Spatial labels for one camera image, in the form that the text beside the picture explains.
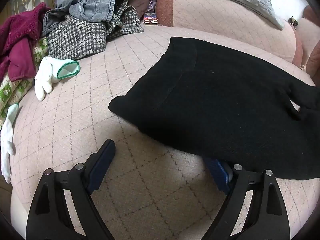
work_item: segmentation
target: metal pivot screw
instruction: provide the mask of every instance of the metal pivot screw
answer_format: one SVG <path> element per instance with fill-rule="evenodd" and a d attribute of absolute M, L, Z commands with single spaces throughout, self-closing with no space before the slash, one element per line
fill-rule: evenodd
<path fill-rule="evenodd" d="M 242 170 L 242 166 L 241 166 L 240 164 L 235 164 L 235 165 L 233 165 L 233 167 L 234 167 L 234 169 L 235 169 L 236 171 Z"/>
<path fill-rule="evenodd" d="M 84 164 L 83 164 L 83 163 L 78 163 L 78 164 L 76 164 L 76 166 L 75 166 L 76 170 L 81 170 L 83 167 L 84 167 Z"/>
<path fill-rule="evenodd" d="M 266 174 L 268 175 L 268 176 L 272 176 L 272 171 L 271 170 L 266 170 Z"/>
<path fill-rule="evenodd" d="M 52 169 L 48 168 L 48 169 L 46 169 L 46 170 L 44 171 L 44 174 L 45 174 L 45 175 L 49 175 L 49 174 L 51 174 L 51 172 L 52 172 Z"/>

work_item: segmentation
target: green patterned cloth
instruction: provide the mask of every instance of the green patterned cloth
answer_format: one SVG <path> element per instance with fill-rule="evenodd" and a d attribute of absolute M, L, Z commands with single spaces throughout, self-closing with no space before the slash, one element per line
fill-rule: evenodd
<path fill-rule="evenodd" d="M 48 52 L 46 38 L 41 38 L 33 47 L 33 63 L 38 70 L 41 60 Z M 4 76 L 0 86 L 0 128 L 7 117 L 8 108 L 20 102 L 24 95 L 33 86 L 33 78 L 11 82 L 8 73 Z"/>

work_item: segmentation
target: black fabric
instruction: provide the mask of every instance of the black fabric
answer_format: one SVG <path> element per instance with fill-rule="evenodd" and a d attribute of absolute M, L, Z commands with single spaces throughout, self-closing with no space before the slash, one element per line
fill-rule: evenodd
<path fill-rule="evenodd" d="M 237 50 L 172 37 L 109 109 L 179 150 L 284 179 L 320 177 L 320 89 Z"/>

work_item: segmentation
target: blue denim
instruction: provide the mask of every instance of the blue denim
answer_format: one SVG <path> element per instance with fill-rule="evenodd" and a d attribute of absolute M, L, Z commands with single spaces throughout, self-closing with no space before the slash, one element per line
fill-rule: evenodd
<path fill-rule="evenodd" d="M 91 23 L 110 22 L 115 0 L 57 0 L 56 4 L 44 16 L 42 37 L 53 31 L 66 14 Z"/>

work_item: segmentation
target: white glove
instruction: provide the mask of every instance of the white glove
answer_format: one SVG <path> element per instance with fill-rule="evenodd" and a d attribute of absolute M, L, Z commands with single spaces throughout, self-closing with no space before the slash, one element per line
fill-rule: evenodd
<path fill-rule="evenodd" d="M 9 184 L 11 182 L 10 174 L 10 156 L 13 152 L 13 127 L 12 124 L 16 118 L 19 109 L 19 104 L 14 104 L 9 107 L 7 118 L 4 121 L 1 129 L 0 147 L 1 147 L 1 173 L 5 181 Z"/>
<path fill-rule="evenodd" d="M 58 83 L 60 79 L 77 75 L 79 71 L 80 67 L 77 61 L 44 57 L 35 76 L 36 97 L 42 101 L 44 92 L 52 92 L 53 83 Z"/>

